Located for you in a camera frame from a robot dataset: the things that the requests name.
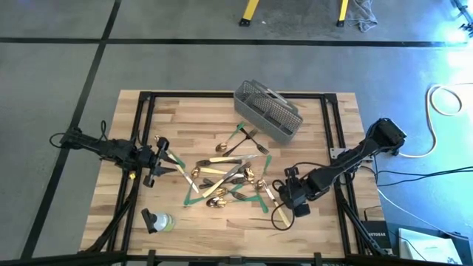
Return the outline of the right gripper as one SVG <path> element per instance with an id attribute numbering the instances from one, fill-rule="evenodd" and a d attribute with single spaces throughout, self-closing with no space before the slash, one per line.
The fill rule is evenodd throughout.
<path id="1" fill-rule="evenodd" d="M 325 173 L 312 171 L 306 180 L 298 178 L 299 169 L 294 166 L 284 170 L 286 179 L 278 188 L 278 192 L 291 191 L 291 197 L 282 195 L 280 199 L 285 206 L 294 212 L 295 217 L 310 214 L 307 200 L 314 201 L 325 194 Z"/>

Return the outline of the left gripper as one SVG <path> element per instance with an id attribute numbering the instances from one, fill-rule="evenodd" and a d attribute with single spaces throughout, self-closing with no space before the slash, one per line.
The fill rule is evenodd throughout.
<path id="1" fill-rule="evenodd" d="M 155 177 L 177 171 L 175 168 L 156 167 L 157 158 L 172 164 L 177 164 L 177 161 L 170 158 L 167 153 L 170 144 L 168 139 L 160 136 L 155 136 L 154 138 L 158 147 L 157 154 L 155 154 L 151 146 L 143 146 L 137 151 L 137 161 L 142 167 L 149 169 L 149 173 L 143 180 L 143 184 L 146 187 L 154 186 Z"/>

